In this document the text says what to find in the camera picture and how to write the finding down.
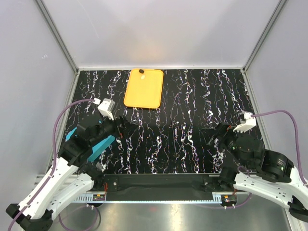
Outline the blue tin lid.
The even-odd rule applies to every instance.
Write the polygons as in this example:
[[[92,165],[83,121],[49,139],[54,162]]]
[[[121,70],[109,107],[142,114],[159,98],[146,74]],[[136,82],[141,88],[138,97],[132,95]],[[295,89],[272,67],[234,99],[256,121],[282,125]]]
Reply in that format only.
[[[115,136],[109,135],[104,140],[100,141],[94,147],[92,147],[92,154],[87,158],[88,161],[93,162],[95,161],[105,149],[107,149],[114,141]]]

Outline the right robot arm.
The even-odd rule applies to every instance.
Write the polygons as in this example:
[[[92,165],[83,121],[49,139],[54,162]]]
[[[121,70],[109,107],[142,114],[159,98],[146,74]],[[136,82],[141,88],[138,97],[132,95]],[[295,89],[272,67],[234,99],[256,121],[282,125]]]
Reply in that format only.
[[[239,166],[223,167],[218,177],[206,179],[206,190],[246,191],[286,208],[291,216],[307,222],[308,188],[288,157],[266,149],[262,140],[248,133],[238,133],[235,126],[221,123],[207,134],[207,145],[228,151]]]

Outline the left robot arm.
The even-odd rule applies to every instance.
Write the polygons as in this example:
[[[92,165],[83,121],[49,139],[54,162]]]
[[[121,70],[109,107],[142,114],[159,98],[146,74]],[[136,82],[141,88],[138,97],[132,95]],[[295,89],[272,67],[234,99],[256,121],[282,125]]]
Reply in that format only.
[[[93,164],[116,139],[130,137],[138,125],[120,116],[114,120],[86,116],[68,133],[56,159],[34,190],[6,213],[25,231],[47,231],[55,218],[79,195],[100,190],[103,174]]]

